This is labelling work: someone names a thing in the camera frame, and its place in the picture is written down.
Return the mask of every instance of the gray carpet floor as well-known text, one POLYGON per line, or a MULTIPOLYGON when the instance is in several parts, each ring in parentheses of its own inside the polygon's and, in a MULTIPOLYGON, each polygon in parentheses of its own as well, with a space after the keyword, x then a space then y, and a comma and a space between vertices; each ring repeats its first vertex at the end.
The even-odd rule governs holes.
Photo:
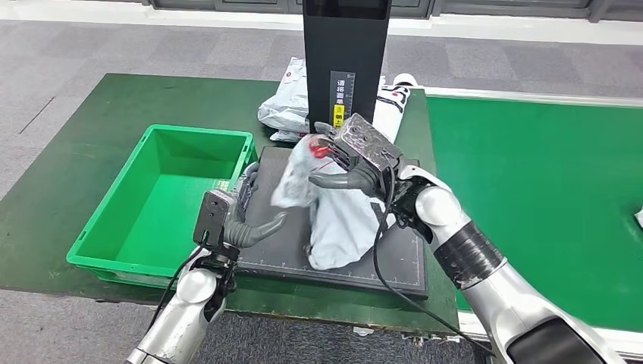
MULTIPOLYGON (((279 80, 303 36, 280 30, 0 21, 0 198, 108 72, 279 80)), ((643 98, 643 47, 389 36, 383 73, 424 86, 643 98)), ((122 362, 152 311, 0 290, 0 363, 122 362)), ((206 362, 483 363, 468 344, 226 314, 206 362)))

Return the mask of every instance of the yellow label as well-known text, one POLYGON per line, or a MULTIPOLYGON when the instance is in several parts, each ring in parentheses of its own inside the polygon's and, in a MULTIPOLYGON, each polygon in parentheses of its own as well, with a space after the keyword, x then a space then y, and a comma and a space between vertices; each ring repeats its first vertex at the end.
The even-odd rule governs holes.
POLYGON ((341 127, 343 124, 343 105, 335 104, 333 108, 333 126, 341 127))

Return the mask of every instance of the black tape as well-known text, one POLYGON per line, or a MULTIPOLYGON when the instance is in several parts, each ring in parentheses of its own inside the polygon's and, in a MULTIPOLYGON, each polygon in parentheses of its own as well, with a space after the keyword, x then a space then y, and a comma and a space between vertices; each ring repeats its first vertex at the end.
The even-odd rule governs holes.
POLYGON ((484 280, 503 261, 502 253, 473 221, 440 245, 434 255, 459 290, 484 280))

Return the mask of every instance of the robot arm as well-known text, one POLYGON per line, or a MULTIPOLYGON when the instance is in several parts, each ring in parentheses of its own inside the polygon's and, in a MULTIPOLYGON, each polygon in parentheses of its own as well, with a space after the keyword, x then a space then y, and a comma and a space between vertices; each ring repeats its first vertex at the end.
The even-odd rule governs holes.
POLYGON ((596 331, 543 297, 462 210, 453 191, 371 124, 353 115, 329 140, 344 175, 314 174, 324 188, 359 188, 422 235, 485 327, 499 359, 515 363, 624 362, 596 331))
POLYGON ((283 212, 262 226, 244 222, 255 173, 256 166, 249 166, 233 193, 205 193, 193 235, 198 247, 180 273, 176 293, 125 364, 189 363, 208 326, 225 310, 225 297, 236 289, 239 249, 255 245, 284 226, 283 212))

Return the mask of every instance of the black scale platform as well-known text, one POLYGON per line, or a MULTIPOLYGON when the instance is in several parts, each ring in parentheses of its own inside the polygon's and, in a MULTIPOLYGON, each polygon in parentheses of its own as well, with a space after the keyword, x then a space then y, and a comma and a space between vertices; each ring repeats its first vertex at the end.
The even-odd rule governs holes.
MULTIPOLYGON (((260 158, 259 188, 250 201, 246 221, 257 225, 269 221, 280 211, 270 205, 272 192, 286 168, 291 149, 266 147, 260 158)), ((358 262, 342 268, 316 271, 309 266, 303 247, 309 243, 308 208, 290 208, 286 225, 276 234, 244 249, 239 271, 279 278, 325 282, 351 287, 386 290, 375 275, 373 255, 369 250, 358 262)), ((426 298, 424 241, 410 229, 393 226, 378 243, 381 273, 391 286, 417 298, 426 298)))

